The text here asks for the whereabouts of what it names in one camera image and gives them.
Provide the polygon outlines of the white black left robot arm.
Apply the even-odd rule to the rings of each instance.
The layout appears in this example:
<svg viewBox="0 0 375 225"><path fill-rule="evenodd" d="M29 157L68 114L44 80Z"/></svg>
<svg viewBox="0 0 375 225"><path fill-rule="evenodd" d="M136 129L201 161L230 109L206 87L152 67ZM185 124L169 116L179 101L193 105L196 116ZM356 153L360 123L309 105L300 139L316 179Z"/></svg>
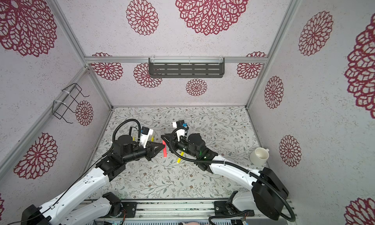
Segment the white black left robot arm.
<svg viewBox="0 0 375 225"><path fill-rule="evenodd" d="M112 192L80 209L76 207L97 189L114 180L129 162L152 160L165 148L162 143L134 141L130 135L114 140L111 149L68 190L39 207L29 206L22 213L22 225L84 225L103 216L119 217L124 213L120 198Z"/></svg>

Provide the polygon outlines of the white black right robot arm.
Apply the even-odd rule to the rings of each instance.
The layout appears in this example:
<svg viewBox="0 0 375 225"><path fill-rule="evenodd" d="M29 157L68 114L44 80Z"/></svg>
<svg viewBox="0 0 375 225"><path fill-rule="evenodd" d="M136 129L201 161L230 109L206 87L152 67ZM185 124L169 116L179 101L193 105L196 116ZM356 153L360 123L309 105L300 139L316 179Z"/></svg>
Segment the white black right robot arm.
<svg viewBox="0 0 375 225"><path fill-rule="evenodd" d="M296 216L287 202L289 191L271 169L264 167L258 170L238 165L209 149L199 133L187 138L169 133L161 138L175 155L185 153L187 156L183 159L193 162L201 170L226 177L247 189L230 196L228 211L236 214L258 209L274 221L279 218L295 221Z"/></svg>

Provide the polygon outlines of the pink highlighter pen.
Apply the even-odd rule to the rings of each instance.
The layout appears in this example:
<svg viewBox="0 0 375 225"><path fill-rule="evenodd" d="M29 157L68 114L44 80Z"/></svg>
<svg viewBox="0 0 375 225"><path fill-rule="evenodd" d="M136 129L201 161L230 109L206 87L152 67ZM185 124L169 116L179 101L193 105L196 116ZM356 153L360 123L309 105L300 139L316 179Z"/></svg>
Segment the pink highlighter pen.
<svg viewBox="0 0 375 225"><path fill-rule="evenodd" d="M164 158L166 158L168 156L168 153L167 153L167 144L165 143L165 141L163 141L162 144L164 145L163 156L164 156Z"/></svg>

